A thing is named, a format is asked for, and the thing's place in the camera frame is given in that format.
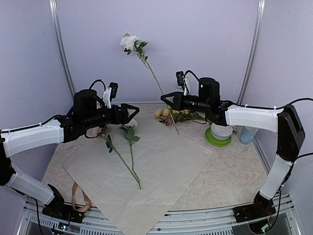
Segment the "yellow rose bunch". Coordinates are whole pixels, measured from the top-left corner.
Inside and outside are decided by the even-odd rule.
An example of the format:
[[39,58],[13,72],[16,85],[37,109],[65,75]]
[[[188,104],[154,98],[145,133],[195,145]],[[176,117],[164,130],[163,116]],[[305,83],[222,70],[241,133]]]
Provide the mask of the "yellow rose bunch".
[[160,121],[161,119],[164,119],[166,117],[170,117],[174,123],[183,123],[186,121],[192,121],[199,124],[208,124],[212,123],[209,121],[205,115],[200,114],[199,112],[190,111],[190,110],[173,110],[165,108],[163,110],[158,109],[154,112],[155,117]]

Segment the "white rose stem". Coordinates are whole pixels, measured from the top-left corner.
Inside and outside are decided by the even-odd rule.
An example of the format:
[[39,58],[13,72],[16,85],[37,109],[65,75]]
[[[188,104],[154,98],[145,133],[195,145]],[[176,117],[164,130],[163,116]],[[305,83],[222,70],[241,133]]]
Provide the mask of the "white rose stem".
[[135,133],[137,128],[137,122],[135,119],[132,119],[129,123],[123,124],[120,129],[124,131],[124,138],[128,141],[130,147],[131,154],[131,173],[133,174],[134,179],[138,183],[139,189],[142,189],[140,178],[138,177],[135,169],[134,169],[134,153],[133,153],[133,145],[140,140],[140,137]]

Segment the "pink rose stem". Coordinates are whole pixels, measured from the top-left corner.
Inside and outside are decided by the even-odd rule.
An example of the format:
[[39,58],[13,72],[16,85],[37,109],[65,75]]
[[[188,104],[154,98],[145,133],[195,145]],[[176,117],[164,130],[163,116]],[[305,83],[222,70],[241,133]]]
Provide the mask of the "pink rose stem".
[[109,125],[105,125],[104,127],[92,128],[92,130],[87,131],[87,133],[84,134],[84,136],[87,139],[103,139],[105,141],[105,145],[106,145],[107,149],[109,150],[109,153],[115,152],[118,155],[118,157],[120,158],[120,160],[122,161],[122,163],[124,164],[124,166],[126,167],[126,169],[130,172],[131,176],[133,177],[133,174],[131,173],[132,166],[129,166],[129,164],[126,163],[126,161],[124,160],[122,155],[117,150],[117,148],[113,142],[111,132],[112,132],[112,130],[109,127]]

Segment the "pink wrapping paper sheet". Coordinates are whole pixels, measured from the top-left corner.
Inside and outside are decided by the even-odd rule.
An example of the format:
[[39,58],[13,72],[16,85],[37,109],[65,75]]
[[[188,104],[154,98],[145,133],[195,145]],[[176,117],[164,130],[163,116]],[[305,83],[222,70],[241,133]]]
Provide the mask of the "pink wrapping paper sheet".
[[[137,118],[134,168],[142,189],[102,139],[85,142],[64,161],[71,178],[92,203],[126,235],[145,235],[177,202],[212,156],[212,151],[158,121]],[[117,126],[113,142],[131,166],[130,148]]]

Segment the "white pink flower stem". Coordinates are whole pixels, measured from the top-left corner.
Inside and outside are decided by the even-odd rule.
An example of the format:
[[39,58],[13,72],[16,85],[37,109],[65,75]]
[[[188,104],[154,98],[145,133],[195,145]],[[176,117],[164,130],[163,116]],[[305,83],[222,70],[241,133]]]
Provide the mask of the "white pink flower stem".
[[151,74],[153,79],[155,80],[161,95],[164,95],[164,91],[159,83],[159,80],[156,77],[155,72],[153,71],[151,65],[148,62],[148,55],[146,54],[145,47],[147,46],[148,42],[144,41],[138,35],[131,35],[129,33],[125,33],[120,42],[120,46],[122,47],[123,51],[127,54],[135,54],[137,58],[143,63],[145,68],[147,68]]

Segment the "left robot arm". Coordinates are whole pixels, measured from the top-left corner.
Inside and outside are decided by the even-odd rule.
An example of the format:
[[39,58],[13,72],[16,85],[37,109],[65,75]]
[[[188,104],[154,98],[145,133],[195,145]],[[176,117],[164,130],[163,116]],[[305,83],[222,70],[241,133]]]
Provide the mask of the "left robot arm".
[[129,104],[112,105],[116,93],[105,90],[105,99],[92,89],[77,92],[73,106],[66,115],[55,115],[35,125],[0,132],[0,184],[44,203],[57,217],[68,214],[68,206],[59,191],[52,185],[40,181],[13,167],[11,157],[37,147],[67,143],[85,136],[89,129],[106,124],[129,123],[139,108]]

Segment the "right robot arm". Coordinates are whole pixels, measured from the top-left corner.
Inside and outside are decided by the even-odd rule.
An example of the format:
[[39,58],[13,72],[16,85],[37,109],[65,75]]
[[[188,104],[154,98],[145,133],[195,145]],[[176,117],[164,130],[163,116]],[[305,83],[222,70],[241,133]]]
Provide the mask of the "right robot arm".
[[305,132],[295,107],[256,108],[239,106],[220,99],[220,84],[213,78],[200,78],[198,95],[183,92],[163,94],[160,99],[172,109],[204,113],[212,123],[220,126],[245,126],[277,133],[276,158],[265,183],[256,194],[250,213],[261,217],[279,188],[288,179],[305,139]]

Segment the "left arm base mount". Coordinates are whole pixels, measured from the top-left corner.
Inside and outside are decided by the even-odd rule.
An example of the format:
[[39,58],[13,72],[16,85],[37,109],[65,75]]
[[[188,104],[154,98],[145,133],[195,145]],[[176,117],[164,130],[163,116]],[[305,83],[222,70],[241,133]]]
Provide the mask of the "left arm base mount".
[[54,198],[52,201],[44,205],[42,214],[48,215],[53,218],[66,220],[68,222],[82,223],[84,212],[78,212],[72,208],[71,205],[65,204],[64,198],[60,192],[51,184],[48,186],[52,189]]

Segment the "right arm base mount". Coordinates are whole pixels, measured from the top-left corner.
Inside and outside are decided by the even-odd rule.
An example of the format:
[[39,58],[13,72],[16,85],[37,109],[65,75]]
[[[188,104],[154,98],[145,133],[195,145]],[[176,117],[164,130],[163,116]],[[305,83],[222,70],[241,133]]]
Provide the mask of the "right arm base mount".
[[237,223],[269,216],[270,213],[276,213],[273,200],[264,198],[260,195],[260,192],[254,197],[253,203],[237,206],[233,211]]

